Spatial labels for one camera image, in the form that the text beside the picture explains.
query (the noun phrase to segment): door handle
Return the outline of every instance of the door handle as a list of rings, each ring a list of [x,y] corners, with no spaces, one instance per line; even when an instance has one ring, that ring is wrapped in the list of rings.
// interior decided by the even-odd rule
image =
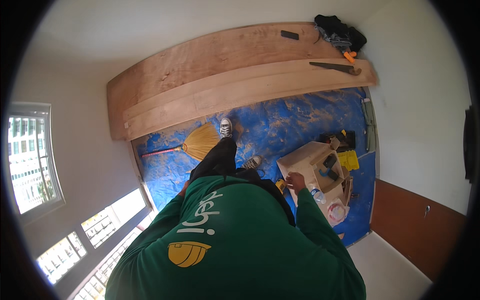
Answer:
[[[424,219],[427,217],[427,214],[429,211],[430,211],[430,205],[427,205],[427,207],[425,208],[425,215],[423,216]]]

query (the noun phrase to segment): cabinet door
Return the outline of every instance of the cabinet door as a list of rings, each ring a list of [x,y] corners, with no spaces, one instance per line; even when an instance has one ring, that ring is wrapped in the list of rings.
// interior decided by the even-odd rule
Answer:
[[[385,181],[375,181],[371,229],[435,281],[461,234],[464,215]]]

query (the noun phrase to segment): hand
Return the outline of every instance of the hand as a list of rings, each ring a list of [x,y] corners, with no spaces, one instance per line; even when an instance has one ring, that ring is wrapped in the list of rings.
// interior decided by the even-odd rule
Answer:
[[[285,178],[285,183],[289,188],[293,189],[296,195],[299,194],[301,189],[306,188],[305,178],[297,172],[289,172],[287,178]]]
[[[187,192],[187,188],[188,188],[188,185],[190,184],[190,181],[187,180],[185,182],[185,184],[183,185],[183,188],[181,189],[181,191],[179,192],[179,195],[182,196],[182,197],[185,197],[185,193]]]

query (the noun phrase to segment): water bottle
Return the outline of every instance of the water bottle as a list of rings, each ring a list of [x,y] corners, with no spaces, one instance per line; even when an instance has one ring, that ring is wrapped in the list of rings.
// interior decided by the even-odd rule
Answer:
[[[325,204],[327,202],[325,199],[325,194],[321,190],[313,188],[310,193],[317,203]]]

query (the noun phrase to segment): sneaker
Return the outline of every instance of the sneaker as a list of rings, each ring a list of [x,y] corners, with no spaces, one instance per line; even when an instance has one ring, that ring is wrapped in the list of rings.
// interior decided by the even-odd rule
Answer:
[[[252,156],[241,167],[245,169],[255,169],[260,165],[261,160],[262,159],[258,155]]]
[[[220,136],[232,137],[232,121],[229,118],[223,118],[220,122]]]

